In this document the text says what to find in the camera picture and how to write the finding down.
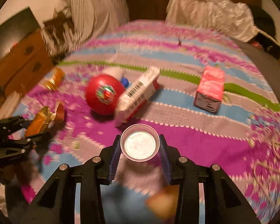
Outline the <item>golden wrapper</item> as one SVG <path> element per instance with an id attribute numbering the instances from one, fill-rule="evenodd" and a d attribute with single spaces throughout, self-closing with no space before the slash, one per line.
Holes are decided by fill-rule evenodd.
<path id="1" fill-rule="evenodd" d="M 44 133 L 51 125 L 61 125 L 66 120 L 66 110 L 64 103 L 57 101 L 55 104 L 55 112 L 52 112 L 48 106 L 43 107 L 29 124 L 25 137 Z"/>

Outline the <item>clear plastic cup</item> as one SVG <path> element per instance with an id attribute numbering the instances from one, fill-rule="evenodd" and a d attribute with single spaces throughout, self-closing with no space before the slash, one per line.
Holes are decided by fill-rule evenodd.
<path id="1" fill-rule="evenodd" d="M 151 126 L 134 124 L 120 136 L 122 153 L 131 161 L 146 162 L 156 156 L 160 148 L 160 137 Z"/>

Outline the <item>red white medicine box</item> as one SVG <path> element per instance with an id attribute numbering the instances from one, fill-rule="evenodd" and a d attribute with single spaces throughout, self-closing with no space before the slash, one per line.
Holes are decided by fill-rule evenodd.
<path id="1" fill-rule="evenodd" d="M 158 90 L 157 79 L 160 69 L 150 67 L 118 98 L 115 109 L 115 123 L 117 126 L 127 123 L 140 107 Z"/>

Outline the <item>wooden drawer chest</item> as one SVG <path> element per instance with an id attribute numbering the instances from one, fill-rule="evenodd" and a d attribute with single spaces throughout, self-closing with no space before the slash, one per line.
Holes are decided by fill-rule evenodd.
<path id="1" fill-rule="evenodd" d="M 0 59 L 0 87 L 9 96 L 28 93 L 54 67 L 43 34 L 35 30 Z"/>

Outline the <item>pink small box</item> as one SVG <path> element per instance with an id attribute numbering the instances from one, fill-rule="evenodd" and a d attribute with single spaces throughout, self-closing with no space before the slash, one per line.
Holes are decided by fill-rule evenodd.
<path id="1" fill-rule="evenodd" d="M 196 90 L 194 105 L 211 113 L 217 113 L 223 100 L 225 72 L 207 65 Z"/>

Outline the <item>red round ball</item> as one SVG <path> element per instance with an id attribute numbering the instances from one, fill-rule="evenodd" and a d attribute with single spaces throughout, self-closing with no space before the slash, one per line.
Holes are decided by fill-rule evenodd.
<path id="1" fill-rule="evenodd" d="M 119 97 L 125 92 L 125 87 L 113 76 L 100 74 L 90 78 L 85 90 L 88 106 L 95 113 L 110 116 L 115 113 Z"/>

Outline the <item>colourful striped bed blanket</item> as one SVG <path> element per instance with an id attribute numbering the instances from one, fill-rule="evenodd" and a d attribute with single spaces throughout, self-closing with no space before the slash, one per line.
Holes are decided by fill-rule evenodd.
<path id="1" fill-rule="evenodd" d="M 217 113 L 194 105 L 207 65 L 225 72 Z M 280 208 L 280 103 L 275 93 L 227 36 L 154 21 L 130 22 L 89 41 L 60 64 L 65 79 L 56 91 L 38 85 L 23 98 L 17 114 L 33 118 L 42 107 L 53 109 L 61 101 L 67 122 L 43 158 L 32 152 L 21 180 L 6 187 L 6 197 L 30 203 L 60 164 L 86 162 L 124 131 L 113 118 L 94 115 L 88 107 L 85 89 L 92 76 L 121 67 L 133 82 L 151 66 L 160 69 L 160 88 L 129 124 L 153 127 L 196 164 L 219 164 L 260 221 L 271 221 Z"/>

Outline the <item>dark grey bed sheet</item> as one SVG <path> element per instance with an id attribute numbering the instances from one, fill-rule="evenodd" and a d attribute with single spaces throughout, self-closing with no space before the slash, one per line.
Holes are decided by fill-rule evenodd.
<path id="1" fill-rule="evenodd" d="M 252 60 L 265 77 L 280 102 L 280 61 L 248 43 L 232 39 Z"/>

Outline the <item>white blue bottle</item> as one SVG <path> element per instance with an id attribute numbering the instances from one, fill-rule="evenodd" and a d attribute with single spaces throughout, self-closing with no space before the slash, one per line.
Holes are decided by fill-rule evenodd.
<path id="1" fill-rule="evenodd" d="M 124 70 L 121 67 L 107 67 L 107 68 L 103 69 L 101 72 L 102 72 L 102 74 L 107 74 L 107 75 L 113 76 L 118 81 L 120 81 L 121 84 L 125 88 L 128 88 L 129 81 L 124 76 Z"/>

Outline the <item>striped grey cloth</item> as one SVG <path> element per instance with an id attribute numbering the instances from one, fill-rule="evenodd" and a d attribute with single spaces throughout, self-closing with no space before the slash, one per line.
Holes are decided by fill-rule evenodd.
<path id="1" fill-rule="evenodd" d="M 126 0 L 59 0 L 43 35 L 51 57 L 63 57 L 128 21 Z"/>

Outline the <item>silver satin pillow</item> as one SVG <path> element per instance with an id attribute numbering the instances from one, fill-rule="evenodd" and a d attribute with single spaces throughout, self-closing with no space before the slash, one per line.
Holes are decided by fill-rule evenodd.
<path id="1" fill-rule="evenodd" d="M 212 29 L 242 42 L 253 39 L 260 29 L 245 3 L 231 0 L 169 0 L 166 21 Z"/>

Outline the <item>black clothing pile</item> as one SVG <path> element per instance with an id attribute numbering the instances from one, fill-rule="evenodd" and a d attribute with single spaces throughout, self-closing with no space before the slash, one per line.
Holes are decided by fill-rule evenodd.
<path id="1" fill-rule="evenodd" d="M 276 43 L 276 29 L 273 18 L 260 7 L 252 5 L 248 6 L 252 12 L 255 26 L 269 36 L 267 37 L 264 34 L 258 32 L 257 35 L 248 43 L 257 49 L 267 52 L 279 60 L 280 46 Z"/>

